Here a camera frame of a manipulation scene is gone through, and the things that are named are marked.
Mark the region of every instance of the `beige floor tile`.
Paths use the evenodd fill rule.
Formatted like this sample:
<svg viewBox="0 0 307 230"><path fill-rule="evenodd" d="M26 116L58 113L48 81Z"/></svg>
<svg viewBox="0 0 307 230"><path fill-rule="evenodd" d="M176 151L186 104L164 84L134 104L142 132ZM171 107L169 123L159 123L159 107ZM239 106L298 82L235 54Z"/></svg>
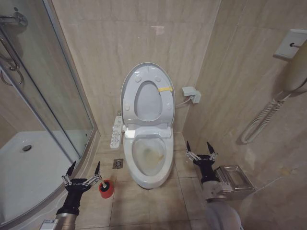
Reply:
<svg viewBox="0 0 307 230"><path fill-rule="evenodd" d="M177 179L177 178L178 178L177 169L176 169L175 162L173 162L172 171L170 172L170 174L168 176L168 180L169 179Z"/></svg>
<svg viewBox="0 0 307 230"><path fill-rule="evenodd" d="M148 190L134 181L116 182L111 226L149 223Z"/></svg>
<svg viewBox="0 0 307 230"><path fill-rule="evenodd" d="M151 223L188 219L178 179L169 179L159 188L148 192Z"/></svg>
<svg viewBox="0 0 307 230"><path fill-rule="evenodd" d="M111 149L110 142L112 136L101 136L99 144L97 147L96 154L112 153L112 152L123 152L123 139L121 139L121 144L118 149Z"/></svg>
<svg viewBox="0 0 307 230"><path fill-rule="evenodd" d="M116 175L118 169L112 169L114 159L119 158L119 153L107 153L107 154L96 154L91 165L90 170L88 171L87 178L90 178L94 175L95 169L98 162L100 161L100 174L102 178L110 179L111 181L116 181Z"/></svg>
<svg viewBox="0 0 307 230"><path fill-rule="evenodd" d="M174 151L186 150L187 146L182 133L174 133Z"/></svg>
<svg viewBox="0 0 307 230"><path fill-rule="evenodd" d="M190 220L192 230L210 230L205 219Z"/></svg>
<svg viewBox="0 0 307 230"><path fill-rule="evenodd" d="M103 199L98 191L98 183L95 184L82 196L76 228L108 227L110 224L112 201L113 196Z"/></svg>
<svg viewBox="0 0 307 230"><path fill-rule="evenodd" d="M197 178L201 184L201 179L202 179L201 169L197 165L194 165L194 169L195 169Z"/></svg>
<svg viewBox="0 0 307 230"><path fill-rule="evenodd" d="M128 169L127 162L125 160L125 154L124 152L120 153L119 158L124 159L124 164L122 169L118 169L116 181L122 182L122 181L133 181L133 178L130 176L130 172Z"/></svg>
<svg viewBox="0 0 307 230"><path fill-rule="evenodd" d="M109 227L93 228L93 229L82 229L82 230L109 230Z"/></svg>
<svg viewBox="0 0 307 230"><path fill-rule="evenodd" d="M189 221L172 221L172 222L160 222L160 223L151 223L151 230L190 230Z"/></svg>
<svg viewBox="0 0 307 230"><path fill-rule="evenodd" d="M150 230L149 224L121 225L110 227L110 230Z"/></svg>
<svg viewBox="0 0 307 230"><path fill-rule="evenodd" d="M179 178L197 176L193 162L186 156L186 151L174 151L174 158Z"/></svg>
<svg viewBox="0 0 307 230"><path fill-rule="evenodd" d="M198 178L180 178L179 181L189 219L204 219L206 201Z"/></svg>

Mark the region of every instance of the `shower drain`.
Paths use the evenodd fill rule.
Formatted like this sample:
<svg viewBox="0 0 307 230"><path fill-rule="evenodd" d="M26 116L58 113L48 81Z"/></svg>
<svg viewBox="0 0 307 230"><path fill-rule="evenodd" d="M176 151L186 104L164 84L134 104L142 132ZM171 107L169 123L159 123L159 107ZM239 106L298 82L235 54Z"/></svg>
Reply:
<svg viewBox="0 0 307 230"><path fill-rule="evenodd" d="M24 151L24 152L27 152L27 151L29 151L31 148L32 148L32 145L26 145L26 146L23 147L23 151Z"/></svg>

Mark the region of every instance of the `toilet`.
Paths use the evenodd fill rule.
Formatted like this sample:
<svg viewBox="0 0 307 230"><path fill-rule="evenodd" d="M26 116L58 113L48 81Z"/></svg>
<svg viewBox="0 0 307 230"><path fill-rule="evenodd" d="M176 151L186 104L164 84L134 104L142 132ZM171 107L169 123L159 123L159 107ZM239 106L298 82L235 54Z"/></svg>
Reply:
<svg viewBox="0 0 307 230"><path fill-rule="evenodd" d="M170 77L154 63L141 63L121 90L125 160L134 181L157 188L173 166L175 93Z"/></svg>

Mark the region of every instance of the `wall outlet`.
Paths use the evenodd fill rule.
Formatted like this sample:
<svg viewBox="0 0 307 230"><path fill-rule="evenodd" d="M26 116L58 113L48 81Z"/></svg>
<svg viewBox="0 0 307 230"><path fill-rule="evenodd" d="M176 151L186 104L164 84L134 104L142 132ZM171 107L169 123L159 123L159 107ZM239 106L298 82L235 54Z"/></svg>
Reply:
<svg viewBox="0 0 307 230"><path fill-rule="evenodd" d="M183 95L185 97L187 96L193 96L196 94L196 89L192 86L182 87Z"/></svg>
<svg viewBox="0 0 307 230"><path fill-rule="evenodd" d="M196 91L196 94L192 98L192 102L195 104L199 103L200 100L201 100L201 93L199 91Z"/></svg>

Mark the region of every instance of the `yellow sticker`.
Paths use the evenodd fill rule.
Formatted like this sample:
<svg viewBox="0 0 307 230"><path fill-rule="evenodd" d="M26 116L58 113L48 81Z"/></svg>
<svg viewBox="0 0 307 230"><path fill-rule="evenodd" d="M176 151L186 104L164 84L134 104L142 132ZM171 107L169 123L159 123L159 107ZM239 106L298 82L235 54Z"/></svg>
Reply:
<svg viewBox="0 0 307 230"><path fill-rule="evenodd" d="M163 91L173 91L173 89L171 87L167 87L167 88L160 88L158 89L159 92L163 92Z"/></svg>

